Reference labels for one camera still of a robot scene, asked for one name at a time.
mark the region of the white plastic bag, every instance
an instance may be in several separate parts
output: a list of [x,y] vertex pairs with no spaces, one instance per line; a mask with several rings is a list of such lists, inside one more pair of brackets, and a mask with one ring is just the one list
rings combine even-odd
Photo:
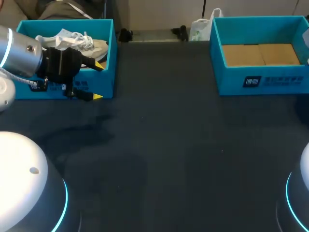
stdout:
[[208,41],[210,39],[212,21],[216,11],[219,11],[218,16],[219,18],[223,17],[221,9],[216,8],[212,11],[210,20],[201,18],[192,23],[189,37],[190,41],[200,41],[200,40]]

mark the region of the wall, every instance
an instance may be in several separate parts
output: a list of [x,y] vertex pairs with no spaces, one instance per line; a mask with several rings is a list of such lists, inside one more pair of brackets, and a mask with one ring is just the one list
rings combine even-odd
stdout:
[[[201,17],[204,0],[115,0],[122,25],[132,30],[190,26]],[[226,16],[292,15],[297,0],[207,0],[205,17],[220,7]]]
[[309,0],[299,0],[294,15],[309,15]]

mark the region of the blue led ring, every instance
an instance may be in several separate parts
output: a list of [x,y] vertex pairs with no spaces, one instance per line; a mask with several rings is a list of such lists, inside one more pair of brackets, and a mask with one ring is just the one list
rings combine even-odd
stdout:
[[52,232],[55,232],[55,231],[58,229],[58,227],[60,226],[60,224],[61,224],[61,222],[62,222],[62,220],[63,220],[63,217],[64,217],[64,215],[65,215],[65,213],[66,213],[67,206],[68,206],[68,189],[67,189],[67,186],[66,186],[66,182],[64,182],[64,180],[63,180],[63,183],[64,183],[64,187],[65,187],[65,189],[66,189],[66,203],[64,204],[64,209],[63,209],[62,215],[61,215],[61,217],[60,217],[58,223],[56,224],[56,226],[55,226],[54,229],[52,230]]
[[289,184],[289,179],[290,179],[290,176],[291,176],[292,173],[290,173],[289,177],[288,177],[288,180],[286,182],[286,186],[285,186],[285,195],[286,195],[286,200],[288,202],[288,205],[289,205],[289,208],[290,208],[290,211],[291,213],[293,214],[295,220],[298,222],[298,224],[306,231],[306,232],[309,232],[309,230],[300,222],[300,220],[297,218],[296,214],[294,213],[292,207],[291,207],[291,204],[290,204],[290,201],[289,201],[289,196],[288,196],[288,184]]
[[8,45],[6,47],[3,59],[2,59],[2,61],[0,63],[0,67],[1,68],[3,67],[4,63],[6,62],[6,59],[9,56],[9,52],[10,52],[11,46],[12,46],[12,41],[13,41],[13,32],[12,32],[12,29],[9,28],[9,41],[8,41]]

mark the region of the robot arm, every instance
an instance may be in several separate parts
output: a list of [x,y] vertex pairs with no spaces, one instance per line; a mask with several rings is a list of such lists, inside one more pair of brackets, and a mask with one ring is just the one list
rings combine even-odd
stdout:
[[[0,26],[0,111],[14,101],[15,86],[12,80],[37,86],[41,91],[47,91],[49,81],[55,82],[66,86],[64,95],[68,98],[92,100],[94,93],[73,87],[73,79],[82,64],[97,71],[103,70],[94,58],[85,57],[77,50],[43,50],[39,41]],[[18,77],[30,78],[35,74],[42,81]]]

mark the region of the gray pants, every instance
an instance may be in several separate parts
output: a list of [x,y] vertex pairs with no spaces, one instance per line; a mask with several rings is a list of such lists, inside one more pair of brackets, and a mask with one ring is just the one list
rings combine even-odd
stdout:
[[85,9],[80,4],[72,0],[52,1],[47,4],[46,8],[39,17],[39,20],[88,19],[76,11],[71,5],[68,4],[68,2],[85,12]]

